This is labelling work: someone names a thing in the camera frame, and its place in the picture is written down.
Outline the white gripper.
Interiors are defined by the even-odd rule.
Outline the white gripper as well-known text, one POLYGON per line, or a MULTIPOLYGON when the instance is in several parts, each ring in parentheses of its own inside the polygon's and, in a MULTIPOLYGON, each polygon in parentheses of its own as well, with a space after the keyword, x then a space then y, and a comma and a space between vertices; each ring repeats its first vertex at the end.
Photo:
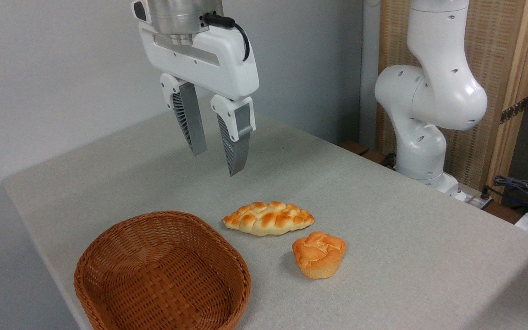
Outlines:
POLYGON ((149 62, 163 72, 160 83, 167 107, 174 112, 193 155, 207 150, 197 85, 216 93, 211 107, 217 114, 229 175, 239 173, 247 162, 250 136, 256 129, 249 96, 259 88, 255 55, 243 60, 241 33, 210 27, 195 35, 193 44, 180 45, 170 43, 167 35, 146 23, 139 23, 138 28, 149 62))

